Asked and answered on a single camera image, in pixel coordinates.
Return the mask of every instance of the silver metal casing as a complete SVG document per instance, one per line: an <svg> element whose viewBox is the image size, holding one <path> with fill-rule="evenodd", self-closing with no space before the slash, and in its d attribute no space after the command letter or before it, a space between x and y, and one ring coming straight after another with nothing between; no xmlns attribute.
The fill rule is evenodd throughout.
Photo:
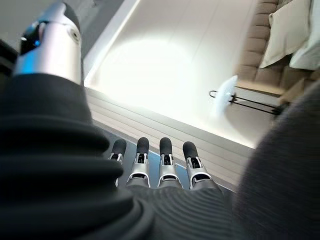
<svg viewBox="0 0 320 240"><path fill-rule="evenodd" d="M203 164L201 163L200 159L197 156L195 158L200 163L200 167L198 167L198 168L192 168L191 157L188 157L186 159L186 171L187 171L187 174L188 174L188 177L189 177L189 181L190 181L190 189L192 189L194 187L193 186L193 178L196 175L206 175L212 180L211 175L207 172L206 168L203 166Z"/></svg>
<svg viewBox="0 0 320 240"><path fill-rule="evenodd" d="M172 157L172 154L169 154L169 157L170 157L171 164L165 165L165 155L162 154L160 156L158 187L160 186L161 182L163 181L163 177L165 177L165 176L174 176L181 184L180 179L179 179L177 172L176 172L176 165L175 165L174 159Z"/></svg>
<svg viewBox="0 0 320 240"><path fill-rule="evenodd" d="M45 24L40 44L17 58L14 76L48 74L81 84L81 34L64 15L66 9L64 3L57 2L32 24Z"/></svg>
<svg viewBox="0 0 320 240"><path fill-rule="evenodd" d="M132 164L131 174L128 178L128 181L133 177L135 174L142 174L147 179L147 184L150 186L150 179L149 179L149 160L148 160L148 154L144 153L144 163L138 163L140 153L137 153L134 159L134 162Z"/></svg>

